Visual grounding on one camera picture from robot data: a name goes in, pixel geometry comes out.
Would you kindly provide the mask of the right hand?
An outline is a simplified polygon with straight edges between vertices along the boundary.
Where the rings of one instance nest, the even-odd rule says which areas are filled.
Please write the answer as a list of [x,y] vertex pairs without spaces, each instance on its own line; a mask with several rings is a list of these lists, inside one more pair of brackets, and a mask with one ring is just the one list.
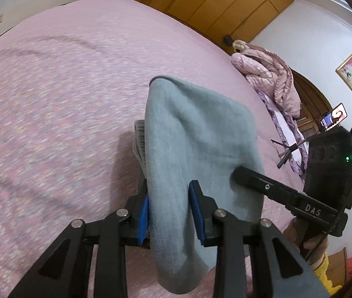
[[[298,240],[301,237],[304,237],[306,231],[307,224],[300,220],[299,218],[295,217],[293,218],[290,223],[288,224],[287,228],[283,231],[283,235],[286,239],[288,239],[292,245],[300,251],[299,247],[300,244],[298,243]],[[327,248],[329,246],[329,239],[326,237],[321,243],[322,235],[316,235],[315,237],[312,237],[305,241],[303,243],[304,249],[311,251],[314,250],[312,256],[308,259],[307,263],[310,265],[310,267],[314,270],[319,267],[319,265],[323,262],[323,259],[325,257],[325,253],[327,251]]]

